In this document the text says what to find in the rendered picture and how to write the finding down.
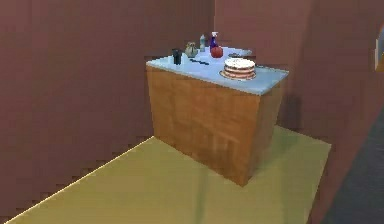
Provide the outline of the wooden counter with pale top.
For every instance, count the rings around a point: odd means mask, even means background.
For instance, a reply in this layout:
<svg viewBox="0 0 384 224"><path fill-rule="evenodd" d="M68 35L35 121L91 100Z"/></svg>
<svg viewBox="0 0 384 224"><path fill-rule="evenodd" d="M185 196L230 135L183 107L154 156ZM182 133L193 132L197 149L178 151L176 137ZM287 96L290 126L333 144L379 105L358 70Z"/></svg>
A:
<svg viewBox="0 0 384 224"><path fill-rule="evenodd" d="M253 79L229 79L219 72L231 53L254 58L230 47L192 58L210 65L165 56L148 61L146 75L154 136L244 186L266 157L288 72L258 65Z"/></svg>

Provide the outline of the black cup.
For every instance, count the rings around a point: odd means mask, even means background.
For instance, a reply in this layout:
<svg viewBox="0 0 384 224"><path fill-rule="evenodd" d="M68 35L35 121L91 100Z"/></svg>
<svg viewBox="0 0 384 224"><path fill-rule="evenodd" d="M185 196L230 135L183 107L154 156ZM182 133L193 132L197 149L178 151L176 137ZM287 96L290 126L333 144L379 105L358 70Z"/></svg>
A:
<svg viewBox="0 0 384 224"><path fill-rule="evenodd" d="M183 53L183 51L181 49L178 49L178 48L174 48L172 50L173 63L175 65L181 64L182 53Z"/></svg>

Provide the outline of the white layered cake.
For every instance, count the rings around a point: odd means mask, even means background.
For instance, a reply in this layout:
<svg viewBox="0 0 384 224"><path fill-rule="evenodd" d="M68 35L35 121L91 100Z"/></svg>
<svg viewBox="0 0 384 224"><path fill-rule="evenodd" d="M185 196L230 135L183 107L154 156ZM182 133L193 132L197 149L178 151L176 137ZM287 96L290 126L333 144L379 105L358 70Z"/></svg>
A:
<svg viewBox="0 0 384 224"><path fill-rule="evenodd" d="M255 62L249 59L228 58L219 74L230 79L249 80L256 76L255 67Z"/></svg>

